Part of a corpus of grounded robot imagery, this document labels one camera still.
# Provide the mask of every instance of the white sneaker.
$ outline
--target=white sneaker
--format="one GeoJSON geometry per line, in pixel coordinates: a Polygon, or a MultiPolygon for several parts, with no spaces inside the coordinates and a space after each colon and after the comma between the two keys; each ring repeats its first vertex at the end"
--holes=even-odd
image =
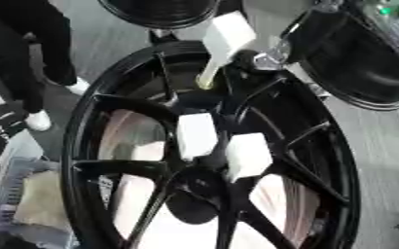
{"type": "Polygon", "coordinates": [[[39,113],[29,114],[25,122],[27,123],[28,127],[36,131],[46,131],[52,126],[50,116],[48,116],[47,112],[44,110],[40,111],[39,113]]]}
{"type": "MultiPolygon", "coordinates": [[[[61,86],[61,84],[58,84],[48,78],[47,82],[53,85],[57,85],[57,86],[61,86]]],[[[77,83],[75,85],[72,86],[68,86],[66,87],[67,89],[69,89],[72,93],[77,94],[77,95],[83,95],[85,94],[86,90],[89,88],[91,84],[89,84],[89,82],[85,81],[84,79],[77,77],[77,83]]]]}

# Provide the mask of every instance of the gray floor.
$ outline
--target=gray floor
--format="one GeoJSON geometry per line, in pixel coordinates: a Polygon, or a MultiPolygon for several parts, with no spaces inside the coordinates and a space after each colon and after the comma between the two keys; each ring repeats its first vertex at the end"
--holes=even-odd
{"type": "MultiPolygon", "coordinates": [[[[73,58],[89,81],[126,54],[147,47],[143,28],[124,23],[98,6],[96,0],[53,0],[72,20],[73,58]]],[[[250,0],[248,11],[259,32],[255,45],[268,46],[305,4],[289,0],[250,0]]],[[[61,134],[77,97],[48,87],[47,109],[55,126],[36,134],[50,158],[59,157],[61,134]]],[[[355,243],[359,249],[399,249],[399,112],[375,113],[331,98],[327,102],[348,138],[359,167],[363,213],[355,243]]]]}

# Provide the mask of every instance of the black pants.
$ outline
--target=black pants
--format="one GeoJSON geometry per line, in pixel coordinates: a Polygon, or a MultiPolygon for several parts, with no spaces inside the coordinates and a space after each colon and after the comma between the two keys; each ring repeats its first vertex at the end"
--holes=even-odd
{"type": "Polygon", "coordinates": [[[37,113],[43,108],[43,86],[33,74],[29,47],[22,39],[29,32],[41,42],[50,80],[71,86],[77,78],[70,59],[69,19],[48,0],[0,0],[0,79],[28,112],[37,113]]]}

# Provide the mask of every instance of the person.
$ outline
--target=person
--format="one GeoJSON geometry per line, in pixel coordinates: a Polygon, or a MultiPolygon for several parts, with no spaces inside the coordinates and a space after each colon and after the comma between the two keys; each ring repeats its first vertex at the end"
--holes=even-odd
{"type": "Polygon", "coordinates": [[[41,44],[47,82],[79,95],[89,84],[77,77],[71,61],[68,18],[48,0],[0,0],[0,79],[13,99],[23,100],[27,125],[44,131],[52,122],[44,110],[43,85],[30,67],[29,46],[23,39],[28,33],[41,44]]]}

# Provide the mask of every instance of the plastic crate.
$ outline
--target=plastic crate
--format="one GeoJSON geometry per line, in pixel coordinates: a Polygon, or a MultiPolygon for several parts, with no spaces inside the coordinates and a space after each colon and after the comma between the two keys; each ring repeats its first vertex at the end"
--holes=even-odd
{"type": "Polygon", "coordinates": [[[14,222],[14,215],[23,193],[23,180],[34,173],[58,171],[58,163],[41,160],[13,159],[0,181],[0,231],[7,231],[41,248],[75,248],[73,232],[38,225],[14,222]]]}

